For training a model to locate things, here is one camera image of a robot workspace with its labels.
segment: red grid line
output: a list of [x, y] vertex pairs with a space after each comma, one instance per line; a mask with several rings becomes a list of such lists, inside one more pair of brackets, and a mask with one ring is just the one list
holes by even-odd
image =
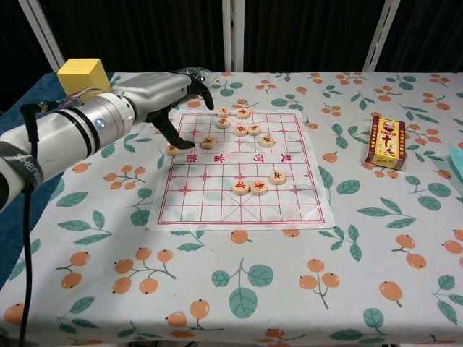
[[[302, 133], [301, 133], [301, 129], [300, 129], [300, 125], [298, 124], [298, 122], [296, 121], [296, 116], [295, 114], [293, 113], [292, 114], [292, 120], [291, 121], [283, 121], [283, 118], [282, 118], [282, 115], [279, 115], [280, 117], [280, 122], [270, 122], [268, 121], [268, 113], [252, 113], [252, 122], [254, 123], [255, 122], [255, 119], [254, 119], [254, 114], [265, 114], [266, 115], [266, 123], [267, 123], [267, 129], [270, 129], [269, 127], [269, 124], [272, 123], [272, 124], [280, 124], [281, 125], [281, 130], [283, 130], [283, 136], [284, 136], [284, 139], [285, 139], [285, 145], [286, 145], [286, 153], [290, 153], [289, 152], [289, 148], [288, 148], [288, 142], [300, 142], [301, 146], [302, 146], [302, 149], [305, 148], [305, 145], [304, 145], [304, 142], [303, 142], [303, 138], [302, 138]], [[184, 116], [195, 116], [195, 123], [189, 123], [189, 122], [186, 122], [184, 121]], [[196, 129], [196, 124], [207, 124], [207, 123], [202, 123], [202, 122], [198, 122], [197, 121], [197, 118], [198, 118], [198, 114], [188, 114], [188, 113], [184, 113], [182, 114], [182, 118], [180, 120], [180, 123], [179, 123], [179, 129], [182, 128], [182, 125], [183, 124], [194, 124], [194, 128], [193, 129]], [[294, 130], [285, 130], [284, 129], [284, 125], [283, 124], [290, 124], [290, 123], [296, 123], [296, 126], [297, 126], [297, 131], [294, 131]], [[223, 138], [224, 138], [224, 141], [223, 142], [218, 142], [218, 143], [226, 143], [226, 142], [230, 142], [230, 143], [233, 143], [234, 141], [225, 141], [225, 133], [226, 132], [230, 132], [232, 131], [230, 128], [228, 129], [225, 129], [224, 131], [222, 132], [212, 132], [211, 131], [211, 125], [212, 123], [209, 122], [209, 134], [210, 133], [222, 133], [223, 134]], [[286, 133], [287, 132], [299, 132], [300, 134], [300, 140], [298, 141], [286, 141]], [[255, 144], [255, 152], [247, 152], [247, 151], [243, 151], [243, 153], [256, 153], [257, 152], [257, 142], [256, 142], [256, 138], [257, 137], [254, 137], [254, 144]], [[305, 157], [305, 165], [307, 165], [308, 167], [308, 178], [307, 180], [310, 181], [311, 183], [311, 188], [309, 189], [302, 189], [302, 188], [298, 188], [300, 189], [299, 191], [314, 191], [314, 195], [315, 195], [315, 200], [316, 200], [316, 203], [315, 204], [302, 204], [300, 203], [299, 201], [299, 197], [297, 196], [296, 194], [296, 200], [297, 200], [297, 204], [281, 204], [280, 200], [279, 200], [279, 192], [290, 192], [291, 189], [279, 189], [278, 186], [276, 186], [275, 189], [269, 189], [268, 191], [269, 192], [276, 192], [277, 193], [277, 197], [278, 197], [278, 201], [279, 203], [277, 205], [272, 205], [272, 204], [263, 204], [262, 201], [261, 201], [261, 196], [258, 196], [258, 199], [259, 199], [259, 203], [258, 204], [255, 204], [255, 205], [244, 205], [246, 204], [246, 202], [251, 199], [253, 197], [253, 195], [251, 195], [248, 199], [246, 199], [246, 201], [242, 201], [242, 198], [243, 196], [240, 196], [239, 197], [239, 200], [240, 202], [236, 201], [233, 197], [230, 197], [229, 196], [229, 190], [225, 190], [224, 189], [224, 178], [231, 178], [231, 179], [234, 179], [234, 176], [224, 176], [224, 169], [225, 169], [225, 165], [233, 165], [233, 164], [223, 164], [223, 163], [214, 163], [214, 164], [202, 164], [202, 163], [189, 163], [188, 165], [188, 170], [187, 170], [187, 175], [186, 176], [175, 176], [175, 177], [172, 177], [171, 176], [171, 172], [172, 172], [172, 169], [174, 167], [174, 165], [180, 165], [180, 164], [174, 164], [175, 162], [175, 157], [172, 158], [172, 162], [171, 162], [171, 165], [170, 165], [170, 169], [169, 169], [169, 173], [168, 173], [168, 183], [166, 185], [166, 188], [164, 190], [164, 195], [163, 195], [163, 202], [161, 203], [161, 212], [159, 214], [159, 219], [158, 219], [158, 223], [160, 224], [176, 224], [178, 223], [178, 221], [161, 221], [162, 219], [162, 215], [163, 215], [163, 212], [164, 212], [164, 207], [165, 206], [172, 206], [172, 207], [182, 207], [182, 211], [181, 211], [181, 215], [180, 215], [180, 220], [182, 220], [183, 218], [183, 212], [184, 212], [184, 207], [187, 206], [187, 207], [197, 207], [197, 206], [217, 206], [217, 204], [213, 204], [213, 205], [209, 205], [209, 204], [205, 204], [204, 203], [204, 193], [205, 192], [222, 192], [221, 194], [221, 221], [214, 221], [214, 220], [210, 220], [210, 221], [207, 221], [207, 220], [202, 220], [203, 219], [203, 209], [201, 209], [201, 215], [200, 215], [200, 221], [182, 221], [183, 223], [185, 224], [199, 224], [199, 223], [209, 223], [209, 224], [220, 224], [220, 223], [223, 223], [225, 219], [227, 219], [230, 215], [232, 215], [237, 209], [239, 209], [239, 212], [240, 212], [240, 222], [226, 222], [227, 224], [231, 224], [231, 225], [237, 225], [237, 224], [240, 224], [240, 223], [246, 223], [246, 224], [257, 224], [257, 223], [262, 223], [262, 209], [260, 209], [260, 220], [258, 217], [256, 217], [253, 213], [251, 213], [246, 207], [250, 207], [250, 206], [259, 206], [259, 207], [265, 207], [265, 206], [269, 206], [269, 207], [276, 207], [276, 206], [279, 206], [279, 211], [280, 211], [280, 221], [266, 221], [265, 223], [266, 224], [269, 224], [269, 225], [274, 225], [274, 224], [288, 224], [288, 223], [306, 223], [306, 224], [313, 224], [313, 223], [319, 223], [319, 222], [324, 222], [324, 217], [323, 217], [323, 214], [321, 212], [321, 206], [320, 206], [320, 201], [319, 201], [319, 197], [318, 197], [318, 193], [315, 189], [315, 187], [313, 186], [313, 183], [312, 183], [312, 180], [310, 179], [311, 177], [313, 177], [312, 175], [312, 171], [311, 171], [311, 167], [310, 167], [310, 163], [309, 163], [309, 160], [307, 158], [307, 153], [304, 151], [304, 150], [301, 150], [301, 151], [291, 151], [291, 153], [301, 153], [303, 152], [304, 153], [304, 157]], [[197, 205], [186, 205], [184, 202], [185, 202], [185, 197], [186, 195], [184, 194], [183, 196], [183, 202], [182, 204], [167, 204], [166, 203], [166, 196], [169, 192], [178, 192], [179, 190], [178, 189], [169, 189], [170, 187], [170, 183], [171, 183], [171, 180], [173, 178], [186, 178], [186, 182], [185, 182], [185, 186], [187, 186], [187, 182], [188, 182], [188, 178], [193, 178], [193, 176], [190, 176], [190, 166], [193, 166], [193, 165], [204, 165], [205, 166], [205, 173], [207, 172], [207, 167], [210, 166], [210, 165], [222, 165], [222, 175], [221, 176], [211, 176], [211, 178], [218, 178], [218, 177], [221, 177], [221, 186], [222, 186], [222, 189], [205, 189], [205, 179], [207, 179], [205, 177], [205, 179], [203, 180], [203, 189], [191, 189], [188, 187], [188, 192], [200, 192], [202, 191], [203, 192], [203, 196], [202, 196], [202, 202], [201, 204], [197, 204]], [[256, 177], [257, 179], [260, 178], [260, 175], [259, 175], [259, 170], [258, 170], [258, 165], [257, 163], [255, 163], [254, 165], [256, 165]], [[290, 170], [292, 172], [292, 175], [291, 176], [288, 176], [288, 177], [291, 177], [292, 180], [293, 180], [293, 186], [296, 186], [295, 184], [295, 180], [294, 178], [296, 177], [307, 177], [306, 175], [294, 175], [293, 173], [293, 168], [292, 168], [292, 165], [293, 163], [289, 163], [287, 164], [289, 165], [290, 167]], [[238, 206], [236, 209], [234, 209], [232, 212], [230, 212], [225, 218], [223, 218], [223, 207], [224, 206], [227, 206], [227, 207], [235, 207], [236, 205], [224, 205], [223, 202], [224, 202], [224, 194], [226, 194], [228, 197], [230, 197], [233, 201], [235, 201]], [[292, 206], [292, 207], [298, 207], [299, 209], [299, 212], [300, 212], [300, 218], [302, 219], [302, 211], [301, 211], [301, 207], [302, 206], [318, 206], [318, 211], [320, 213], [320, 216], [321, 216], [321, 220], [310, 220], [310, 221], [307, 221], [307, 220], [285, 220], [283, 221], [283, 218], [281, 216], [281, 206]], [[245, 221], [243, 222], [242, 220], [242, 208], [244, 208], [249, 214], [251, 214], [254, 218], [256, 218], [258, 220], [258, 222], [254, 222], [254, 221]]]

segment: floral tablecloth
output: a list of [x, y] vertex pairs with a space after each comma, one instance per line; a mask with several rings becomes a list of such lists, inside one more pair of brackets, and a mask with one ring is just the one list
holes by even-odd
[[[461, 74], [223, 73], [211, 92], [302, 114], [337, 227], [146, 231], [166, 143], [137, 125], [65, 172], [31, 234], [30, 341], [463, 343]], [[406, 122], [402, 171], [363, 163], [373, 115]], [[0, 335], [19, 335], [24, 292], [21, 257]]]

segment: wooden cube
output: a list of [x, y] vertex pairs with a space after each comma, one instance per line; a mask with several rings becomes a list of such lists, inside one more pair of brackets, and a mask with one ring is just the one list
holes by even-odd
[[[109, 81], [100, 59], [68, 59], [58, 71], [58, 80], [67, 95], [85, 88], [96, 87], [109, 91]], [[82, 100], [98, 94], [87, 93]]]

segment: chinese chess board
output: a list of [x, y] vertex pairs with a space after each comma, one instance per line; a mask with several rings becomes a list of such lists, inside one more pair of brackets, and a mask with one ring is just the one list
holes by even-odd
[[[252, 112], [248, 119], [228, 118], [231, 126], [219, 129], [213, 113], [180, 111], [173, 124], [185, 140], [197, 144], [191, 150], [167, 157], [160, 171], [148, 229], [266, 230], [270, 228], [330, 228], [334, 218], [326, 199], [306, 128], [295, 112]], [[258, 124], [257, 136], [236, 136], [236, 125]], [[275, 145], [259, 141], [270, 135]], [[213, 137], [215, 146], [198, 144]], [[273, 170], [283, 171], [286, 182], [270, 183]], [[267, 182], [264, 195], [237, 195], [237, 180]]]

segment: robotic hand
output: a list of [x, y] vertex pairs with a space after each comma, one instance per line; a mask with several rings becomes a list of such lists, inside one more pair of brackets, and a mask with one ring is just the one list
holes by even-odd
[[[115, 85], [84, 103], [60, 108], [37, 120], [38, 155], [31, 155], [26, 126], [0, 136], [0, 212], [25, 187], [34, 188], [128, 134], [133, 124], [150, 122], [179, 149], [195, 144], [183, 140], [169, 121], [171, 107], [183, 97], [199, 94], [214, 108], [200, 73], [155, 72]], [[43, 104], [29, 105], [40, 112]]]

